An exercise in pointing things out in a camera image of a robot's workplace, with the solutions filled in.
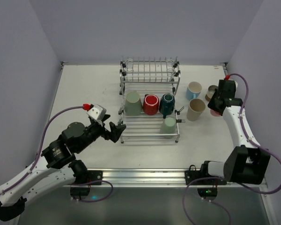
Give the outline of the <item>pink tumbler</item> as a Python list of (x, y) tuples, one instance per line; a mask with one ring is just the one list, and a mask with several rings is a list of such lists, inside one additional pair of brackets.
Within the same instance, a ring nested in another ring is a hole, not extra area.
[(218, 112), (216, 112), (216, 111), (214, 111), (212, 109), (210, 110), (210, 113), (211, 113), (212, 116), (215, 116), (215, 117), (220, 117), (221, 116), (220, 113), (218, 113)]

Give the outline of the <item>cream and brown cup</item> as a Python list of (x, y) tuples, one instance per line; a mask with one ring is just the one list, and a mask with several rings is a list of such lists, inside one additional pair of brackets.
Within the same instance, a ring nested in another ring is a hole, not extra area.
[(216, 85), (211, 85), (208, 87), (206, 95), (205, 95), (205, 99), (206, 101), (210, 101), (212, 96), (214, 95), (215, 91), (218, 89), (218, 86)]

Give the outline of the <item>beige tumbler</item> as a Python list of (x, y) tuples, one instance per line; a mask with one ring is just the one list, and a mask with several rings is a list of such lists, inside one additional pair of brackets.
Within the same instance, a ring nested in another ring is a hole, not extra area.
[(189, 121), (196, 121), (206, 109), (206, 104), (203, 100), (194, 98), (190, 101), (187, 111), (187, 119)]

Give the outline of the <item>light blue mug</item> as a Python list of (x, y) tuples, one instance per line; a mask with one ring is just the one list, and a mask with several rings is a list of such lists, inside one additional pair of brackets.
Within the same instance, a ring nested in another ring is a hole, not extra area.
[(202, 86), (199, 82), (190, 82), (186, 90), (186, 99), (191, 101), (192, 99), (198, 98), (202, 91)]

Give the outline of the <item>dark green mug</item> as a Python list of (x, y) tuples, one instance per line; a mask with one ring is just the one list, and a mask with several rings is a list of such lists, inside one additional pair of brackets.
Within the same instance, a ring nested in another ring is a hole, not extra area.
[(174, 112), (175, 97), (170, 94), (164, 94), (160, 100), (159, 112), (163, 115), (163, 119)]

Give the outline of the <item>light green tumbler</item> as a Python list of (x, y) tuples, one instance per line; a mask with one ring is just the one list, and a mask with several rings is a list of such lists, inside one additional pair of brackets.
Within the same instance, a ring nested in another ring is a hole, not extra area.
[(167, 117), (160, 128), (161, 134), (173, 134), (176, 130), (176, 120), (172, 117)]

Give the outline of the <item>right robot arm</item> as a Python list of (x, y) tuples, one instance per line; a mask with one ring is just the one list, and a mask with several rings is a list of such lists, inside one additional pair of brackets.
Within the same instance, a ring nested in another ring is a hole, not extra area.
[(233, 80), (221, 79), (208, 103), (226, 122), (233, 142), (233, 151), (225, 162), (205, 161), (202, 167), (209, 176), (223, 177), (228, 182), (259, 185), (264, 178), (270, 154), (251, 143), (253, 137), (245, 119), (243, 101), (235, 97)]

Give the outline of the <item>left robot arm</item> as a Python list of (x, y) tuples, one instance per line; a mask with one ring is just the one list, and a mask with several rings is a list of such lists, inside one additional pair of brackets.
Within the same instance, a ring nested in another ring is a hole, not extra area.
[(0, 185), (0, 220), (6, 222), (19, 216), (29, 202), (58, 187), (86, 183), (88, 170), (75, 156), (99, 137), (116, 143), (126, 126), (112, 122), (109, 125), (107, 130), (94, 120), (87, 127), (80, 122), (71, 123), (32, 165)]

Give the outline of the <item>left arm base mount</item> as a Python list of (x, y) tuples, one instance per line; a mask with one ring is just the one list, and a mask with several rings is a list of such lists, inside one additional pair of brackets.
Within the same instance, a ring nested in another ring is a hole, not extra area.
[(83, 185), (89, 183), (91, 181), (100, 182), (96, 183), (95, 185), (101, 185), (101, 180), (103, 178), (103, 171), (102, 170), (88, 170), (86, 174), (79, 176), (74, 185), (70, 186), (70, 196), (73, 199), (84, 200), (88, 197), (91, 190), (91, 185)]

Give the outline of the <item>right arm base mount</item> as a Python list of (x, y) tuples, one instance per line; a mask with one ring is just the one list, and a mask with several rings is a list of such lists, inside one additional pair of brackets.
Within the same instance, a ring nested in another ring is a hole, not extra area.
[(198, 187), (197, 192), (201, 198), (212, 201), (217, 197), (218, 186), (227, 185), (227, 181), (210, 179), (212, 175), (210, 175), (207, 171), (209, 163), (210, 161), (204, 161), (204, 163), (200, 166), (200, 169), (197, 169), (194, 164), (190, 165), (189, 169), (185, 171), (185, 184), (189, 185), (192, 183), (192, 186), (205, 186), (201, 188)]

